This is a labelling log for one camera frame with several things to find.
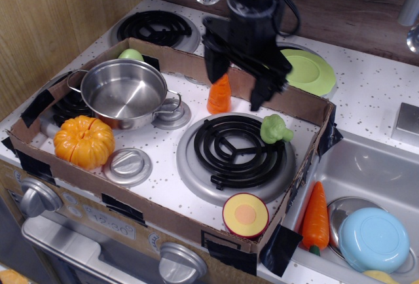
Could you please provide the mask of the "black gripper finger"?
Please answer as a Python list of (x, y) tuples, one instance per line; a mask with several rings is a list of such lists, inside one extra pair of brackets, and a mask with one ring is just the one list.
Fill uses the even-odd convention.
[(204, 46), (207, 76), (213, 84), (227, 72), (230, 66), (228, 46), (215, 43), (206, 43)]
[(250, 97), (251, 111), (258, 111), (263, 103), (270, 101), (274, 94), (281, 94), (287, 86), (286, 76), (256, 76)]

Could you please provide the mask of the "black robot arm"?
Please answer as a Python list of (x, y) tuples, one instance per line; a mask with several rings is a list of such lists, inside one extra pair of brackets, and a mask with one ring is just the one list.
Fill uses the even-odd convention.
[(292, 66), (277, 46), (283, 10), (291, 0), (227, 0), (228, 20), (204, 18), (202, 42), (209, 81), (218, 81), (234, 64), (255, 78), (251, 110), (287, 86)]

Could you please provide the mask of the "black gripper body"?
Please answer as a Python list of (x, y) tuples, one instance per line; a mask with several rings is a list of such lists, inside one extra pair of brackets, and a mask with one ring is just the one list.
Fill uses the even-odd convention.
[(264, 1), (256, 7), (249, 7), (230, 1), (230, 18), (205, 17), (206, 29), (202, 42), (226, 44), (230, 64), (256, 77), (286, 76), (291, 64), (280, 52), (276, 37), (280, 34), (285, 1)]

